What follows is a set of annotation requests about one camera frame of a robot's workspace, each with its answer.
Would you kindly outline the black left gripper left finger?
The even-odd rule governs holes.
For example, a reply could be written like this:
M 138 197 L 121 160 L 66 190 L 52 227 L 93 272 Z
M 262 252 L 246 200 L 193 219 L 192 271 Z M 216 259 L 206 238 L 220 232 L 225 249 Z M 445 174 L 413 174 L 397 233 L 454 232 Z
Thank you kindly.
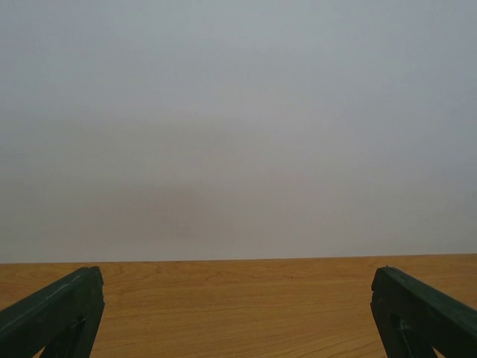
M 82 267 L 1 311 L 2 357 L 89 357 L 104 311 L 103 277 Z

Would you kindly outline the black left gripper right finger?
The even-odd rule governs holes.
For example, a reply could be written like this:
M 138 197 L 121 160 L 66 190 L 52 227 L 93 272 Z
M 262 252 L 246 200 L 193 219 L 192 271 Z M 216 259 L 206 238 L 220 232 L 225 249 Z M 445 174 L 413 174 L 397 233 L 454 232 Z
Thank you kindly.
M 370 308 L 388 357 L 475 357 L 476 311 L 394 267 L 376 270 Z

